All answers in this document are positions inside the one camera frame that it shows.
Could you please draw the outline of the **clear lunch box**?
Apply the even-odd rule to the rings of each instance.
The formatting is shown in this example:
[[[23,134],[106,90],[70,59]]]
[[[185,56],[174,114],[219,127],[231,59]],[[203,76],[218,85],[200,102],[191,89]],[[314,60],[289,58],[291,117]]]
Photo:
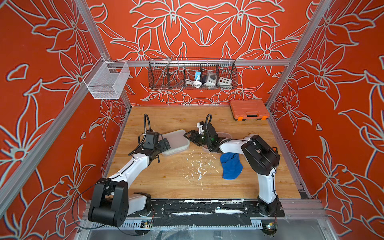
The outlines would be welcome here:
[[[231,139],[231,138],[232,138],[232,135],[229,134],[229,133],[218,132],[217,134],[218,134],[218,136],[219,136],[220,138],[224,138],[224,139]],[[203,151],[204,151],[204,152],[207,152],[207,153],[210,152],[210,151],[208,150],[207,147],[203,147]]]

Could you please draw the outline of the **blue cloth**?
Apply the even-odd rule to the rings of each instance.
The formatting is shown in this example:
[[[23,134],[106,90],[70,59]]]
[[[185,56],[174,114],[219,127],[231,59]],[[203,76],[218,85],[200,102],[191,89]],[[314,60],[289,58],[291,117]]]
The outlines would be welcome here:
[[[223,179],[235,180],[243,171],[240,155],[237,153],[225,153],[220,157],[223,168]]]

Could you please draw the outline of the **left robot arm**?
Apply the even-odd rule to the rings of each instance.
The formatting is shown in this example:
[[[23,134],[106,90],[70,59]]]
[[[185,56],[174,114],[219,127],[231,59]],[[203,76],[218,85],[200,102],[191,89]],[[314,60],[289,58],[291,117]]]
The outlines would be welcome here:
[[[153,212],[152,198],[147,193],[129,194],[129,188],[139,174],[171,148],[169,141],[151,127],[144,114],[144,132],[138,136],[138,146],[129,153],[131,159],[109,178],[100,178],[85,191],[93,190],[88,210],[88,221],[121,227],[131,214],[147,217]]]

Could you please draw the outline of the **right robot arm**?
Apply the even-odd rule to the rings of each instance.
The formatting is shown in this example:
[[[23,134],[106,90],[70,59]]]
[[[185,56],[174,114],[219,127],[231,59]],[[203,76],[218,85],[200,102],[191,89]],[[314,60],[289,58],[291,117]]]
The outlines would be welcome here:
[[[236,179],[243,171],[240,155],[243,155],[257,174],[259,193],[258,206],[262,216],[277,214],[279,197],[276,191],[276,173],[281,156],[276,147],[271,147],[259,135],[232,139],[220,137],[213,127],[212,115],[208,114],[204,122],[197,123],[197,130],[191,130],[184,137],[193,144],[207,149],[211,153],[220,153],[223,178]]]

